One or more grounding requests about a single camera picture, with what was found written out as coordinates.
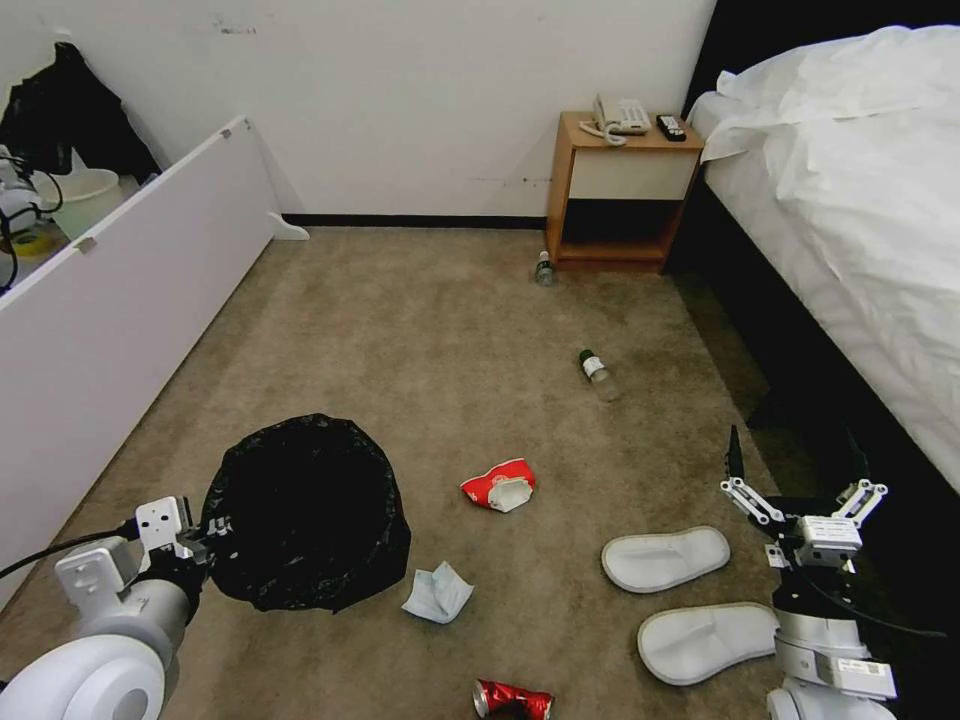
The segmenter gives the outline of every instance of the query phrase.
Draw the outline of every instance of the bedside table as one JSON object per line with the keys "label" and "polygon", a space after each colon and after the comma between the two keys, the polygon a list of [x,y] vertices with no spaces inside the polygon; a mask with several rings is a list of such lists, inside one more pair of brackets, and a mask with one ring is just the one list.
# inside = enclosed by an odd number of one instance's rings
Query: bedside table
{"label": "bedside table", "polygon": [[547,205],[547,249],[560,270],[662,272],[703,141],[670,142],[654,126],[622,147],[580,129],[589,112],[560,115]]}

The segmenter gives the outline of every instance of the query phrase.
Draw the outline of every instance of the small bottle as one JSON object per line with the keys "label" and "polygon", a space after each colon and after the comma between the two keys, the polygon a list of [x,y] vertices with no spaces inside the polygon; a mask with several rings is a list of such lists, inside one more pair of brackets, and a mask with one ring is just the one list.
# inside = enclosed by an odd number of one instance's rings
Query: small bottle
{"label": "small bottle", "polygon": [[593,350],[588,349],[580,353],[580,365],[583,367],[586,376],[590,378],[590,382],[596,388],[597,395],[601,400],[613,402],[620,397],[620,391],[617,389],[617,383],[614,381],[613,375],[600,362],[600,358],[593,354]]}
{"label": "small bottle", "polygon": [[537,285],[550,287],[557,279],[553,272],[553,265],[550,263],[550,253],[546,250],[540,252],[540,258],[537,260],[537,267],[533,271],[533,277]]}

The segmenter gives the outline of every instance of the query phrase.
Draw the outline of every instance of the black trash bag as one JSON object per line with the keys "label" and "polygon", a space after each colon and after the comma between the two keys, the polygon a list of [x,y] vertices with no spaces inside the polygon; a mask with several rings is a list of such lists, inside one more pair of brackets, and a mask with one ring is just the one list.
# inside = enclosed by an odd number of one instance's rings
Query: black trash bag
{"label": "black trash bag", "polygon": [[133,175],[143,183],[160,167],[137,136],[120,98],[90,71],[70,43],[54,46],[53,65],[10,90],[0,144],[29,167],[66,175],[76,148],[88,167]]}
{"label": "black trash bag", "polygon": [[349,420],[291,418],[223,456],[201,527],[226,517],[210,574],[258,610],[337,612],[399,582],[410,528],[386,455]]}

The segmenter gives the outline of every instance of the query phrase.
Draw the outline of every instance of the remote control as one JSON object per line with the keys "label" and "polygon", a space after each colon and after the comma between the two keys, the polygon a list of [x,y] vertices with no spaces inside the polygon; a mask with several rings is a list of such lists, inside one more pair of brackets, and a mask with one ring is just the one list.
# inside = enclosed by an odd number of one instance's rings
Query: remote control
{"label": "remote control", "polygon": [[657,127],[670,142],[683,142],[687,134],[673,115],[657,115]]}

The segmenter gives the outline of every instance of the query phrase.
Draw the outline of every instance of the trash can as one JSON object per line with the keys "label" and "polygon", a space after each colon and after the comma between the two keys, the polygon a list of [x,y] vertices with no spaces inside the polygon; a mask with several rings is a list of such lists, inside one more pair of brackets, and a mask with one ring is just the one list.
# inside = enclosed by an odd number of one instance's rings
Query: trash can
{"label": "trash can", "polygon": [[[118,208],[124,200],[120,178],[113,170],[82,168],[69,175],[54,175],[63,192],[63,207],[53,219],[71,240],[83,234]],[[31,178],[47,207],[57,204],[57,189],[46,175]]]}
{"label": "trash can", "polygon": [[387,456],[350,420],[320,414],[230,448],[201,527],[225,528],[211,543],[214,583],[258,610],[337,612],[399,582],[410,551]]}

